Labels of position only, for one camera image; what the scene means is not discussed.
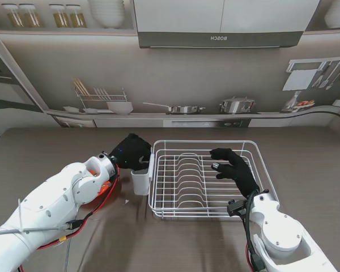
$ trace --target spice jar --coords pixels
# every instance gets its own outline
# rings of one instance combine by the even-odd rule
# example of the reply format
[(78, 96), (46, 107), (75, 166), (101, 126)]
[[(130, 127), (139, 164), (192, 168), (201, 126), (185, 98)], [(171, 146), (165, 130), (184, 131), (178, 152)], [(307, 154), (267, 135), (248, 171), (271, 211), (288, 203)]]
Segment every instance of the spice jar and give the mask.
[(33, 4), (20, 4), (19, 7), (24, 10), (25, 24), (28, 27), (43, 27)]
[(23, 17), (19, 13), (19, 8), (15, 4), (2, 4), (2, 7), (7, 10), (7, 17), (9, 18), (13, 27), (24, 27)]
[(80, 5), (67, 5), (73, 27), (87, 27)]
[(49, 5), (53, 11), (57, 27), (70, 27), (64, 5)]

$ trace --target dish rack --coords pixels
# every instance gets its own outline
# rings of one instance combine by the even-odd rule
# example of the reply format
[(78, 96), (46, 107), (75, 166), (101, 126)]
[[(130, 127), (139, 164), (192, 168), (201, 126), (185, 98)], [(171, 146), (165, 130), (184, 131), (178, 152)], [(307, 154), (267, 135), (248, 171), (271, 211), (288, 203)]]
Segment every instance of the dish rack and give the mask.
[(76, 88), (74, 88), (77, 97), (79, 97), (80, 101), (84, 109), (86, 109), (85, 101), (101, 101), (101, 102), (128, 102), (125, 91), (123, 91), (123, 95), (109, 95), (107, 92), (101, 89), (101, 92), (98, 92), (98, 95), (84, 95), (78, 92)]
[(157, 141), (148, 171), (148, 204), (161, 218), (230, 218), (228, 201), (244, 199), (235, 182), (217, 180), (209, 151), (231, 148), (249, 165), (261, 190), (276, 191), (256, 143), (252, 141)]

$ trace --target black connector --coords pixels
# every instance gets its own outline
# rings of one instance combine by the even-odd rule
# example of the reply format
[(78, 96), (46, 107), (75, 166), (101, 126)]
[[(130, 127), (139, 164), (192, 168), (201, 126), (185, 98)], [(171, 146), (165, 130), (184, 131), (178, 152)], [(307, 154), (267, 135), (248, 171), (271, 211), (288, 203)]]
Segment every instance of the black connector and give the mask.
[(78, 219), (78, 220), (68, 221), (66, 224), (69, 225), (68, 230), (74, 230), (76, 228), (81, 227), (83, 223), (84, 223), (84, 219)]
[(266, 271), (266, 266), (263, 260), (257, 254), (250, 255), (250, 262), (253, 266), (255, 272), (263, 272)]

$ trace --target cooking pot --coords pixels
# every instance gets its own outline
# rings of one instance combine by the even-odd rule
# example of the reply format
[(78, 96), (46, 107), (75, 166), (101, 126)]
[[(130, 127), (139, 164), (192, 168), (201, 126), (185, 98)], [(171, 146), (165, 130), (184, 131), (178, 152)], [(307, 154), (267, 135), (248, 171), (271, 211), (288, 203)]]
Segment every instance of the cooking pot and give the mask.
[(250, 112), (254, 105), (253, 99), (246, 98), (230, 98), (223, 100), (220, 105), (220, 112), (226, 114), (246, 113)]
[(160, 107), (167, 107), (169, 114), (197, 114), (200, 113), (201, 110), (205, 109), (204, 107), (198, 107), (198, 106), (166, 106), (166, 105), (159, 105), (159, 104), (153, 104), (153, 103), (147, 103), (143, 102), (147, 105), (154, 105), (154, 106), (160, 106)]

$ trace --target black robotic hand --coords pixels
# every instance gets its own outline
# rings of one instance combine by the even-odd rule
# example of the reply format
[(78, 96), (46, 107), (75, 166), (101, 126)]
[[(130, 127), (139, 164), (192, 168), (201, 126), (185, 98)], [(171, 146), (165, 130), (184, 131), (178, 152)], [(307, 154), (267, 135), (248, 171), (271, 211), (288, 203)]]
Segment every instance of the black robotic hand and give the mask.
[(130, 133), (110, 153), (117, 159), (118, 167), (135, 171), (148, 168), (151, 145), (136, 134)]
[(233, 179), (245, 198), (248, 198), (252, 191), (260, 189), (247, 163), (230, 148), (213, 149), (210, 155), (212, 159), (228, 160), (231, 164), (219, 164), (218, 167), (212, 165), (212, 169), (220, 173), (216, 176), (218, 180)]

